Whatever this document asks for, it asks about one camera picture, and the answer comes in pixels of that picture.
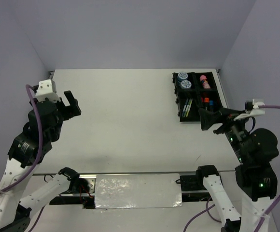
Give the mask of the blue highlighter marker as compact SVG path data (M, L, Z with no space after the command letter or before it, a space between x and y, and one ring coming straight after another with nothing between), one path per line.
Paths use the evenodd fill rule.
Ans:
M209 101L209 111L212 113L214 112L214 101L213 100Z

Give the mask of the orange highlighter marker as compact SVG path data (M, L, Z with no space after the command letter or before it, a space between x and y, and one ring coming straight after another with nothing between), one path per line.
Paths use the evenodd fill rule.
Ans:
M210 99L205 97L203 99L204 109L208 111L210 109Z

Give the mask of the pink highlighter marker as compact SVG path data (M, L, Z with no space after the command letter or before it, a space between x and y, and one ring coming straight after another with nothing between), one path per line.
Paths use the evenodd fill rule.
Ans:
M200 93L200 99L201 99L201 108L204 108L204 95L203 95L203 93Z

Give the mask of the yellow green pen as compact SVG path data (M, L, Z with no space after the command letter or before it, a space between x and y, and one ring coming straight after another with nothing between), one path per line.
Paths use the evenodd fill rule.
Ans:
M186 108L186 112L185 112L184 117L188 117L188 114L189 114L189 112L190 112L192 103L193 103L193 99L190 99L190 100L189 100L189 105L188 105L188 107Z

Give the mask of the blue clear pen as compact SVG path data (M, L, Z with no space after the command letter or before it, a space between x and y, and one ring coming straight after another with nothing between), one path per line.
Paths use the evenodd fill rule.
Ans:
M182 117L184 117L184 115L185 115L186 108L187 108L188 105L189 105L189 100L190 100L190 99L187 99L187 100L185 101L185 104L184 104L184 107L183 107L183 110L182 110Z

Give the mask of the pink glitter bottle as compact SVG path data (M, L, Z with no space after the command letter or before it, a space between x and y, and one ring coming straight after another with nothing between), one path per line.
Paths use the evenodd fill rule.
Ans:
M207 77L205 75L201 75L199 80L200 80L204 89L211 89L211 87L208 83Z

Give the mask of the blue glitter jar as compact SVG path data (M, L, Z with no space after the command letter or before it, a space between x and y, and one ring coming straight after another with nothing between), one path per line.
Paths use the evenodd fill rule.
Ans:
M181 89L191 89L192 83L189 80L183 80L180 83Z
M188 80L188 73L186 73L186 72L179 72L177 74L177 79L178 79L179 82L182 82L184 80Z

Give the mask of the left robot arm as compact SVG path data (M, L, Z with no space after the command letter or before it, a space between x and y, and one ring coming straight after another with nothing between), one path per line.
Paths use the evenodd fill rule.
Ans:
M89 192L89 183L75 170L62 168L37 191L23 197L29 180L60 137L63 122L81 114L71 91L62 99L44 101L32 98L28 122L14 138L8 152L6 169L0 182L0 232L23 232L31 218L56 195L64 192Z

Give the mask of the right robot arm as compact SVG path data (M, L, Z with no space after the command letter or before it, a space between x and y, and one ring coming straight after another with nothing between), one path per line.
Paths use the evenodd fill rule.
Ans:
M264 114L264 109L258 105L244 111L220 108L213 113L199 109L201 129L206 131L220 123L221 126L213 132L226 136L239 161L235 176L242 191L241 213L232 205L214 165L199 166L196 171L196 185L209 192L221 218L223 232L256 231L276 197L278 180L270 162L279 154L278 140L267 129L248 132L245 128L249 118Z

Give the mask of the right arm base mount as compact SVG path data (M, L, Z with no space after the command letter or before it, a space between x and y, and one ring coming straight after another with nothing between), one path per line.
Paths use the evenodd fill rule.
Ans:
M181 175L175 181L181 186L182 202L205 202L209 199L209 192L198 183L196 175Z

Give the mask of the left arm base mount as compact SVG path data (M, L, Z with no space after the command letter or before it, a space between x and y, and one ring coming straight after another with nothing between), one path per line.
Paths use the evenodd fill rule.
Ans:
M95 209L95 178L83 178L75 170L65 167L62 174L70 182L68 189L50 201L50 205L80 205L83 209Z

